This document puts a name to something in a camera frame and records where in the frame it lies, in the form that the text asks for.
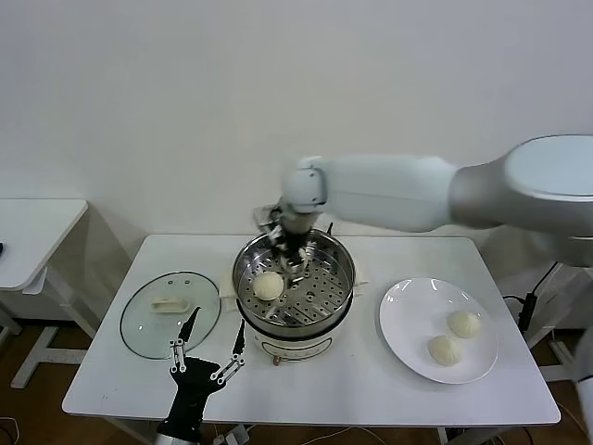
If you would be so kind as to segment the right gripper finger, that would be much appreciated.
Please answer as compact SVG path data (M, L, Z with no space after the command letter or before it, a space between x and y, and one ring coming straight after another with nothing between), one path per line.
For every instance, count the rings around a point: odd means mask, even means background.
M305 277L307 268L306 260L283 259L284 280L287 284L293 284Z

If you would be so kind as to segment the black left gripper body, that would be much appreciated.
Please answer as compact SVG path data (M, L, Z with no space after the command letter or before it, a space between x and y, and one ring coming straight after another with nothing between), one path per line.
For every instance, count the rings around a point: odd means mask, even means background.
M170 408L169 419L202 420L209 396L223 388L223 385L218 384L217 378L211 379L212 375L218 375L221 366L194 357L186 357L184 364L184 372L170 374L177 391Z

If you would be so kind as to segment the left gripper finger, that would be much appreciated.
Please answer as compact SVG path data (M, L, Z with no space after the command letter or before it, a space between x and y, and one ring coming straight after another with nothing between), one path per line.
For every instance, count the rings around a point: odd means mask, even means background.
M182 324L181 330L179 335L170 341L170 351L171 351L171 367L170 372L172 374L176 373L185 373L186 372L186 364L185 364L185 345L189 340L195 322L196 317L200 311L200 307L197 306L193 312L191 313L190 317Z
M225 385L245 365L245 359L243 357L246 347L245 327L246 322L242 320L233 345L230 361L210 376L210 380L216 382L218 385Z

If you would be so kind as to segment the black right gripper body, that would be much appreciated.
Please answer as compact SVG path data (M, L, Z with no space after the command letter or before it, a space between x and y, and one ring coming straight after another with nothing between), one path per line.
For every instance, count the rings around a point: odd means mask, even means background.
M272 230L273 248L284 258L297 258L300 256L300 250L306 246L309 234L310 230L293 233L278 225Z

